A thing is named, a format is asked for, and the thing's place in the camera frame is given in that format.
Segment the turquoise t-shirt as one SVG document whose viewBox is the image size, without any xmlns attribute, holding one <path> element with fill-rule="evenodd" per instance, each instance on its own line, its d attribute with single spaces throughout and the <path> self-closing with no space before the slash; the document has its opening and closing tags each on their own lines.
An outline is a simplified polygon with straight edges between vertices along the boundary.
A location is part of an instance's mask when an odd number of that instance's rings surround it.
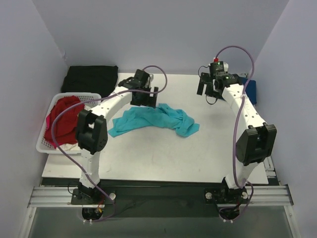
<svg viewBox="0 0 317 238">
<path fill-rule="evenodd" d="M 165 103 L 156 108 L 131 107 L 112 122 L 113 128 L 108 131 L 112 137 L 148 126 L 172 129 L 181 137 L 189 137 L 200 129 L 200 125 L 182 109 L 174 109 Z"/>
</svg>

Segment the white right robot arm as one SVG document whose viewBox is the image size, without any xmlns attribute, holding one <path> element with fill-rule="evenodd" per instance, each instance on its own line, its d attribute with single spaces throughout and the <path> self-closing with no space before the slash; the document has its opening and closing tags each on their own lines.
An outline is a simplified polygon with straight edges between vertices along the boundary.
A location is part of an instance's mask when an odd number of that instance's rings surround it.
<svg viewBox="0 0 317 238">
<path fill-rule="evenodd" d="M 253 170 L 271 156 L 277 129 L 256 111 L 246 94 L 246 83 L 237 74 L 228 73 L 228 64 L 214 59 L 208 73 L 199 74 L 198 95 L 223 99 L 236 119 L 232 142 L 232 173 L 225 177 L 226 186 L 219 190 L 224 202 L 237 197 Z"/>
</svg>

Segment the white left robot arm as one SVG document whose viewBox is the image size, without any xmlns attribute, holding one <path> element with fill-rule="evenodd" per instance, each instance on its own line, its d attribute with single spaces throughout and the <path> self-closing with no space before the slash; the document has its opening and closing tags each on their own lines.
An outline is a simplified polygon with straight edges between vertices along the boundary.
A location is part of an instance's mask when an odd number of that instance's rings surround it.
<svg viewBox="0 0 317 238">
<path fill-rule="evenodd" d="M 134 76 L 122 80 L 111 93 L 90 110 L 82 110 L 78 116 L 75 138 L 81 151 L 81 173 L 78 190 L 89 204 L 100 199 L 96 186 L 100 183 L 100 153 L 108 140 L 107 123 L 125 105 L 155 107 L 157 95 L 151 94 L 153 75 L 136 70 Z"/>
</svg>

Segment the folded navy blue t-shirt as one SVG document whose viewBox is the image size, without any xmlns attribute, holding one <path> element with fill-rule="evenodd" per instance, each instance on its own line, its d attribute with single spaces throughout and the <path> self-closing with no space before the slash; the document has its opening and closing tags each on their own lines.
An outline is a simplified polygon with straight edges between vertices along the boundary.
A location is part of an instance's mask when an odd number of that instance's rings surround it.
<svg viewBox="0 0 317 238">
<path fill-rule="evenodd" d="M 253 106 L 257 104 L 257 84 L 256 81 L 250 80 L 246 87 L 246 94 Z"/>
</svg>

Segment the black folded t-shirt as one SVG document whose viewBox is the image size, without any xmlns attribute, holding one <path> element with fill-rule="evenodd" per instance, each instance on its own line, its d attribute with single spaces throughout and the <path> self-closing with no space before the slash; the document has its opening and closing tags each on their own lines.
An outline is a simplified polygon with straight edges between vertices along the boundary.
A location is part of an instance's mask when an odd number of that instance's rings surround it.
<svg viewBox="0 0 317 238">
<path fill-rule="evenodd" d="M 117 80 L 117 66 L 70 66 L 60 91 L 97 93 L 107 97 L 114 91 Z"/>
</svg>

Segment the red t-shirt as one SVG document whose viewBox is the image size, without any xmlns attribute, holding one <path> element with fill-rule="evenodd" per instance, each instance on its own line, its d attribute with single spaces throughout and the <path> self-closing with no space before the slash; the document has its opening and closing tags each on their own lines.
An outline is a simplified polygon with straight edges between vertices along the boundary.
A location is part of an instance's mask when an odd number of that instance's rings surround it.
<svg viewBox="0 0 317 238">
<path fill-rule="evenodd" d="M 80 99 L 76 96 L 68 96 L 59 99 L 49 114 L 51 115 L 51 122 L 53 123 L 56 117 L 64 110 L 77 103 L 80 103 Z M 82 104 L 65 112 L 56 122 L 54 134 L 59 145 L 77 143 L 75 133 L 78 122 L 78 114 L 84 109 L 84 106 L 85 105 Z"/>
</svg>

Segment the white t-shirt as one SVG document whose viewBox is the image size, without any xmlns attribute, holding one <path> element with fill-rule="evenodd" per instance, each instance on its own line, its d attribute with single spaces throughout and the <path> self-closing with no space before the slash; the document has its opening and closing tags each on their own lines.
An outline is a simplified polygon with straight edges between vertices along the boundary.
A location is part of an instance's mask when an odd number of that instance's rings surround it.
<svg viewBox="0 0 317 238">
<path fill-rule="evenodd" d="M 88 106 L 88 105 L 85 105 L 84 109 L 89 111 L 91 109 L 91 107 Z M 79 151 L 80 150 L 80 147 L 78 146 L 78 143 L 75 143 L 75 144 L 67 144 L 66 143 L 66 144 L 60 145 L 60 147 L 64 151 Z"/>
</svg>

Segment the pink garment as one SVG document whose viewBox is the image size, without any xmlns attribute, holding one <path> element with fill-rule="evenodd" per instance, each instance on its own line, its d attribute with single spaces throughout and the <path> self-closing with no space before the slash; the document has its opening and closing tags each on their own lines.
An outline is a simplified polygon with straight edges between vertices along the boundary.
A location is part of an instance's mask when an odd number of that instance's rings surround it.
<svg viewBox="0 0 317 238">
<path fill-rule="evenodd" d="M 47 142 L 49 142 L 54 149 L 56 148 L 55 143 L 52 140 L 52 122 L 51 122 L 51 115 L 48 115 L 46 117 L 46 131 L 45 131 L 45 135 L 44 138 Z"/>
</svg>

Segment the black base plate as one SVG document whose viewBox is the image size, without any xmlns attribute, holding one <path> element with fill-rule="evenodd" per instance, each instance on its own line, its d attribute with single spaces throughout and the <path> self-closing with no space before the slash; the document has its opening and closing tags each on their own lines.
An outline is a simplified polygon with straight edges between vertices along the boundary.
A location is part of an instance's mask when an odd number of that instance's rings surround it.
<svg viewBox="0 0 317 238">
<path fill-rule="evenodd" d="M 224 181 L 166 182 L 106 180 L 99 188 L 82 185 L 68 189 L 71 205 L 82 208 L 85 219 L 102 218 L 212 218 L 234 220 L 253 193 L 230 189 Z"/>
</svg>

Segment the aluminium frame rail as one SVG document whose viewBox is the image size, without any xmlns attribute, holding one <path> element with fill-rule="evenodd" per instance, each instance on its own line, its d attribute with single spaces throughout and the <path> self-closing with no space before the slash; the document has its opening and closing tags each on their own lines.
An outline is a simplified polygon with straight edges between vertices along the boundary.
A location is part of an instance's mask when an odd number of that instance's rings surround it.
<svg viewBox="0 0 317 238">
<path fill-rule="evenodd" d="M 76 202 L 72 195 L 73 188 L 67 187 L 35 187 L 33 188 L 29 207 L 79 207 L 96 208 L 98 202 Z M 202 187 L 158 187 L 158 186 L 119 186 L 111 188 L 110 198 L 118 206 L 120 201 L 152 202 L 152 201 L 198 201 L 211 203 L 211 193 Z M 289 206 L 293 200 L 287 186 L 255 186 L 251 206 Z"/>
</svg>

